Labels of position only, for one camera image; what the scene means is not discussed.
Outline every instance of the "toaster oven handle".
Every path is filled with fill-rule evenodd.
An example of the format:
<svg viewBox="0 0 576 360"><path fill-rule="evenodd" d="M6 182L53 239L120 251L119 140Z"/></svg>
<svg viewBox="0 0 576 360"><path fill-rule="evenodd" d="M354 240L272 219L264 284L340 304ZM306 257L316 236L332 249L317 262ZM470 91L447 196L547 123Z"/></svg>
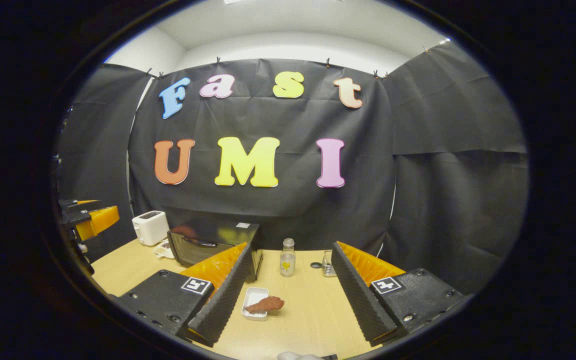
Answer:
<svg viewBox="0 0 576 360"><path fill-rule="evenodd" d="M215 248L217 246L217 244L199 241L198 239L192 239L191 237L184 236L183 239L189 243L195 244L197 246L202 246L204 248Z"/></svg>

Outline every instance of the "white wall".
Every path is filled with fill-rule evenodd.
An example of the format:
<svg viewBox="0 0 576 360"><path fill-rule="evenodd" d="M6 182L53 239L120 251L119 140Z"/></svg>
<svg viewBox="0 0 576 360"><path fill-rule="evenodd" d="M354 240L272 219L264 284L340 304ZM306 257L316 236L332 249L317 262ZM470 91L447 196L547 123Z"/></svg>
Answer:
<svg viewBox="0 0 576 360"><path fill-rule="evenodd" d="M167 74L176 71L184 52L185 49L170 35L151 27L119 48L106 63L144 72L152 68L150 73L158 76L160 72Z"/></svg>
<svg viewBox="0 0 576 360"><path fill-rule="evenodd" d="M314 32L268 32L238 36L192 48L172 71L242 59L296 59L326 62L383 76L409 61L388 48L355 39Z"/></svg>

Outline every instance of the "small white tray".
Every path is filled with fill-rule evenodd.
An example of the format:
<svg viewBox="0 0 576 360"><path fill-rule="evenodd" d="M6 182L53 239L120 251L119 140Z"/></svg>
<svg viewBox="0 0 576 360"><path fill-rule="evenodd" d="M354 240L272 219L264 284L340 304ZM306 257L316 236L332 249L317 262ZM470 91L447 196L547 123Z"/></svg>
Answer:
<svg viewBox="0 0 576 360"><path fill-rule="evenodd" d="M249 287L246 290L246 298L244 298L244 305L241 308L241 314L250 321L266 321L268 318L268 312L255 312L254 314L246 310L247 306L259 303L262 299L269 296L270 290L263 287Z"/></svg>

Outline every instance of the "metal cup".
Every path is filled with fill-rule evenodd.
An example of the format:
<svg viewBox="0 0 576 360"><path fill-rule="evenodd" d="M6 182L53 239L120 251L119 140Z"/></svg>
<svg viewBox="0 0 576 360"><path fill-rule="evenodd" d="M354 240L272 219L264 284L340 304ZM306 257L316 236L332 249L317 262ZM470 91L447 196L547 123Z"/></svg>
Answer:
<svg viewBox="0 0 576 360"><path fill-rule="evenodd" d="M321 261L321 269L323 271L324 276L327 278L337 276L335 269L332 267L332 250L324 251L324 258Z"/></svg>

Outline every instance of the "letter m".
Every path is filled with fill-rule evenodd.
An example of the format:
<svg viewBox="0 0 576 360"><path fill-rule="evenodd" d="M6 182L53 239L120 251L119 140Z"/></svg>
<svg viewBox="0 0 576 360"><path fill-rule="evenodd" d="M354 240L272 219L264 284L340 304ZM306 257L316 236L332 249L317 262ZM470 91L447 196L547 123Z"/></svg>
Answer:
<svg viewBox="0 0 576 360"><path fill-rule="evenodd" d="M275 150L279 140L274 137L261 137L254 144L250 153L246 153L242 142L237 137L222 137L217 141L221 147L221 165L219 176L214 178L217 185L230 187L235 183L231 175L234 169L239 184L245 185L252 169L254 176L250 184L254 187L272 188L279 184L275 177Z"/></svg>

